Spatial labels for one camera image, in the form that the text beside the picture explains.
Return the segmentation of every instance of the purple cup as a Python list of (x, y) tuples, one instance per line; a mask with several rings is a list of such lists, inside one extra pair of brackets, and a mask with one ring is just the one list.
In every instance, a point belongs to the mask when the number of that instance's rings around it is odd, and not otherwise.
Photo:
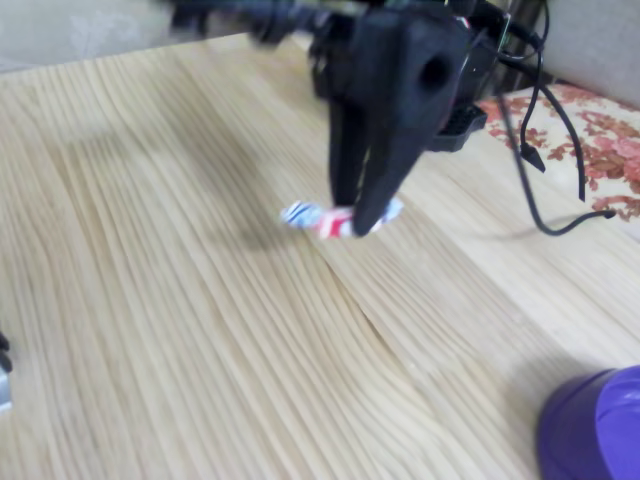
[(640, 366), (575, 378), (537, 431), (544, 480), (640, 480)]

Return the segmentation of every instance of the patterned cloth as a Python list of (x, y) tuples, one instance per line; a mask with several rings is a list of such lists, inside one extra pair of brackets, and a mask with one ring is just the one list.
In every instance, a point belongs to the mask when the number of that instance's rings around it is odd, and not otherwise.
[[(587, 204), (611, 209), (616, 222), (640, 240), (640, 111), (569, 85), (551, 90), (565, 108), (582, 141), (587, 174)], [(531, 89), (509, 95), (514, 125), (520, 126), (529, 106)], [(480, 104), (488, 114), (487, 130), (508, 146), (495, 101)], [(571, 137), (549, 101), (541, 95), (529, 122), (527, 141), (538, 149), (545, 176), (577, 195), (575, 151)]]

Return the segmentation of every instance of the wire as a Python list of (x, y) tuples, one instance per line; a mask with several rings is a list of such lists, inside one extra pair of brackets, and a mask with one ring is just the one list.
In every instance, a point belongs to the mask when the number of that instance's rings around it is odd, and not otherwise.
[[(526, 65), (522, 65), (517, 62), (502, 62), (502, 63), (509, 68), (513, 68), (515, 70), (518, 70), (519, 72), (524, 73), (531, 79), (535, 79), (537, 77), (537, 74), (532, 72), (531, 68), (527, 67)], [(576, 129), (571, 123), (571, 120), (569, 119), (567, 112), (564, 110), (564, 108), (562, 107), (562, 105), (560, 104), (556, 96), (553, 94), (553, 92), (546, 85), (543, 85), (543, 84), (539, 85), (539, 89), (542, 91), (542, 93), (544, 93), (544, 96), (547, 97), (549, 102), (551, 102), (551, 105), (553, 106), (554, 110), (558, 112), (558, 115), (560, 115), (560, 119), (567, 127), (567, 131), (571, 136), (571, 141), (573, 142), (573, 147), (576, 151), (576, 164), (578, 167), (578, 197), (580, 198), (580, 200), (584, 202), (585, 196), (586, 196), (585, 185), (587, 183), (587, 180), (586, 180), (586, 173), (584, 168), (584, 152), (582, 151), (582, 145), (580, 143), (580, 138), (578, 137), (578, 132), (576, 132)]]
[(576, 228), (581, 223), (589, 220), (590, 218), (596, 217), (604, 217), (604, 218), (613, 218), (615, 216), (615, 212), (607, 210), (600, 212), (591, 212), (585, 215), (581, 215), (576, 218), (573, 222), (569, 223), (569, 225), (560, 228), (558, 230), (553, 230), (548, 227), (540, 217), (540, 212), (538, 212), (538, 207), (536, 205), (535, 198), (533, 197), (533, 191), (531, 190), (531, 184), (529, 183), (529, 177), (527, 175), (527, 169), (524, 165), (524, 160), (520, 155), (520, 151), (518, 150), (518, 141), (516, 140), (516, 135), (514, 133), (513, 125), (511, 124), (511, 116), (509, 114), (509, 110), (507, 109), (506, 102), (504, 100), (504, 95), (501, 92), (495, 93), (498, 99), (498, 106), (500, 107), (500, 113), (504, 119), (504, 123), (507, 130), (507, 136), (509, 138), (509, 143), (511, 144), (511, 149), (513, 150), (513, 156), (516, 160), (516, 166), (518, 167), (518, 174), (520, 176), (520, 181), (522, 182), (522, 188), (524, 190), (525, 197), (527, 199), (527, 204), (529, 206), (529, 211), (531, 212), (531, 216), (533, 221), (536, 224), (536, 227), (540, 229), (543, 233), (550, 235), (552, 237), (559, 237), (560, 235), (564, 235), (565, 233), (570, 232), (574, 228)]
[(527, 127), (529, 126), (529, 120), (531, 120), (531, 115), (533, 115), (533, 110), (536, 108), (538, 95), (540, 94), (540, 85), (542, 84), (543, 64), (544, 64), (544, 59), (542, 55), (542, 50), (540, 50), (538, 52), (538, 66), (536, 68), (533, 92), (531, 93), (531, 101), (529, 102), (529, 108), (527, 109), (527, 113), (524, 116), (524, 119), (522, 120), (522, 127), (520, 128), (520, 144), (521, 145), (525, 145), (527, 143), (526, 131), (527, 131)]
[(542, 38), (540, 38), (539, 42), (537, 42), (538, 45), (534, 46), (534, 51), (527, 55), (511, 55), (504, 52), (498, 52), (498, 58), (500, 60), (508, 60), (512, 62), (526, 62), (527, 60), (534, 57), (538, 53), (541, 53), (542, 50), (544, 50), (544, 45), (547, 42), (547, 37), (549, 36), (549, 31), (551, 30), (551, 13), (549, 11), (549, 3), (547, 2), (547, 0), (541, 0), (541, 1), (542, 1), (542, 7), (544, 10), (544, 32), (542, 33)]

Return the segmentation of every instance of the wrapped candy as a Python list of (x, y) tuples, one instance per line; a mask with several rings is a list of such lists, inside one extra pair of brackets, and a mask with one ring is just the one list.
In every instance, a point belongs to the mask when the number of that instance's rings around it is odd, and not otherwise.
[[(392, 199), (371, 231), (378, 230), (382, 225), (396, 218), (400, 215), (403, 207), (400, 200)], [(352, 207), (337, 207), (327, 210), (315, 203), (296, 202), (283, 210), (280, 218), (290, 227), (314, 230), (322, 239), (353, 236)]]

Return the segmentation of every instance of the light wood surface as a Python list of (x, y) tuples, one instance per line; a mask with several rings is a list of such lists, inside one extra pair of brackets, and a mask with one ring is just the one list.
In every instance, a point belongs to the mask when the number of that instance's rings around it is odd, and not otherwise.
[[(362, 240), (327, 202), (304, 52), (244, 37), (0, 79), (0, 478), (536, 478), (576, 373), (637, 362), (638, 245), (532, 229), (486, 133)], [(547, 219), (584, 206), (532, 172)]]

